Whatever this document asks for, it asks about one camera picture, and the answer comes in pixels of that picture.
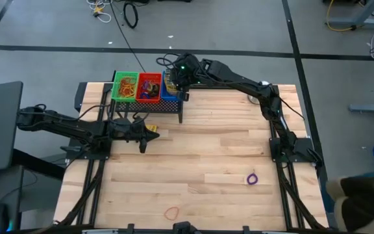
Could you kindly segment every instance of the purple rubber band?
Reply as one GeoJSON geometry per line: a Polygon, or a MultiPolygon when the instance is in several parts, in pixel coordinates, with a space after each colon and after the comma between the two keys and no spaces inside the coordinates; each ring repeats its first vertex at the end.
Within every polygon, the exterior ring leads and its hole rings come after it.
{"type": "Polygon", "coordinates": [[[252,174],[250,174],[250,175],[247,176],[246,181],[247,181],[248,185],[255,185],[256,183],[258,183],[258,176],[256,176],[255,173],[252,173],[252,174]]]}

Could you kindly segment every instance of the wooden tabletop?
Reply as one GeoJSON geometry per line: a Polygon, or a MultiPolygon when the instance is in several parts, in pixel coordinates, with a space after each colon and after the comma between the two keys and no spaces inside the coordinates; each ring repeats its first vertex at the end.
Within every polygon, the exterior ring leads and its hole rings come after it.
{"type": "MultiPolygon", "coordinates": [[[[81,112],[100,103],[102,90],[103,83],[87,84],[81,112]]],[[[282,99],[301,112],[295,86],[279,85],[279,90],[282,99]]],[[[283,112],[289,128],[305,137],[302,118],[285,106],[283,112]]],[[[94,109],[83,120],[95,121],[97,115],[94,109]]],[[[190,90],[183,116],[179,124],[176,114],[150,114],[146,123],[157,125],[161,136],[148,143],[145,154],[135,142],[113,143],[95,226],[126,228],[133,223],[135,228],[171,229],[175,222],[190,221],[198,229],[285,230],[269,123],[260,107],[236,90],[190,90]],[[253,171],[259,181],[248,185],[246,177],[253,171]]],[[[62,220],[81,196],[87,164],[76,160],[67,169],[55,220],[62,220]]],[[[300,198],[318,222],[328,226],[315,168],[304,162],[293,165],[300,198]]]]}

